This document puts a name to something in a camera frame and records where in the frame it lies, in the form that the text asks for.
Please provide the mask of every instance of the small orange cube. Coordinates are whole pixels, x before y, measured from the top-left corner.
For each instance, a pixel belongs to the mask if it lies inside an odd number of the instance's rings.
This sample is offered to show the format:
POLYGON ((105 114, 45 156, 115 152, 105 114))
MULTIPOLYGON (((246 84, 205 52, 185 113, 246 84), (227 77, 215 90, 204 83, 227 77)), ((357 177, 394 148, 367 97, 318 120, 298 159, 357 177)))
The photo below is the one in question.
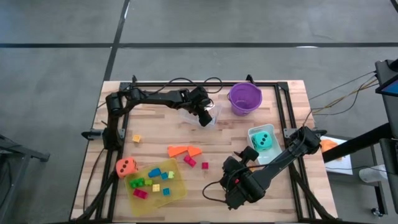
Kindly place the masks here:
POLYGON ((135 134, 132 136, 132 141, 139 143, 139 141, 141 140, 141 135, 135 134))
POLYGON ((138 171, 137 162, 133 157, 120 159, 116 162, 116 172, 120 179, 138 171))

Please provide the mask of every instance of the orange block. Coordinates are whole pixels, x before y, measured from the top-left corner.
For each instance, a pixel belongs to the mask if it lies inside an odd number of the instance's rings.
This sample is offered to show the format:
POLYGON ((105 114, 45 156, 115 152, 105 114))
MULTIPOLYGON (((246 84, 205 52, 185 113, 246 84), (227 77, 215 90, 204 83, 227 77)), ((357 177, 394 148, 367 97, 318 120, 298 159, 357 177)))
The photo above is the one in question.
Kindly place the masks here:
POLYGON ((177 156, 188 150, 187 146, 169 146, 168 153, 170 157, 177 156))
POLYGON ((188 146, 188 153, 190 157, 197 156, 201 154, 201 149, 193 146, 188 146))
POLYGON ((120 159, 116 162, 116 172, 118 173, 119 178, 124 178, 125 176, 137 171, 137 162, 133 157, 120 159))

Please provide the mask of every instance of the orange dice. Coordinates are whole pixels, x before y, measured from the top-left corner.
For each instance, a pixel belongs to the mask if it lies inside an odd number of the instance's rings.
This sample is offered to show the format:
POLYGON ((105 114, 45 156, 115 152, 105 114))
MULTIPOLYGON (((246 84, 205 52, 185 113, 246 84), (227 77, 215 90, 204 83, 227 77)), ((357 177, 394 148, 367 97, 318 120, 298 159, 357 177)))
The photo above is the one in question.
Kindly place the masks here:
POLYGON ((133 157, 127 157, 116 162, 116 172, 119 178, 124 178, 129 174, 138 171, 137 162, 133 157))

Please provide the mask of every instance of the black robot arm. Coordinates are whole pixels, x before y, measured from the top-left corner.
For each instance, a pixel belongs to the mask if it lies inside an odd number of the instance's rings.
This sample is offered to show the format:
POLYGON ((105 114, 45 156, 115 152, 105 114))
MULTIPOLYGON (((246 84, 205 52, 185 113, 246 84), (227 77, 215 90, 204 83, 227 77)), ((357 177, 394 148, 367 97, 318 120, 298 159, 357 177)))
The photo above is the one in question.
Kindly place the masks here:
POLYGON ((107 150, 118 150, 122 146, 122 139, 119 136, 119 118, 130 112, 138 104, 165 105, 172 109, 185 109, 189 113, 199 117, 199 123, 206 126, 211 120, 211 116, 206 110, 212 102, 206 90, 202 86, 197 86, 194 90, 188 89, 172 90, 166 93, 158 91, 150 92, 139 89, 133 82, 124 90, 109 94, 106 100, 108 109, 108 123, 103 131, 104 148, 107 150))
POLYGON ((252 172, 246 166, 248 160, 254 161, 259 155, 249 146, 238 155, 242 161, 231 156, 224 161, 220 184, 226 191, 225 202, 230 210, 237 209, 245 201, 253 203, 263 198, 272 178, 298 157, 316 153, 320 146, 316 132, 308 127, 301 127, 290 138, 292 141, 288 148, 261 170, 252 172))

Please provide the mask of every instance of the teal dice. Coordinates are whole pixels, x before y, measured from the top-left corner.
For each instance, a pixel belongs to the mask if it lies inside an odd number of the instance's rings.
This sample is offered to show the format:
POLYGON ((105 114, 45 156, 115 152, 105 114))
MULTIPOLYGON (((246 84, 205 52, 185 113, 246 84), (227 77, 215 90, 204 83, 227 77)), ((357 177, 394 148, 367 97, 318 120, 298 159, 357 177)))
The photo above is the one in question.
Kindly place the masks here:
POLYGON ((266 131, 261 131, 252 135, 251 141, 254 149, 258 152, 270 149, 272 147, 271 135, 266 131))

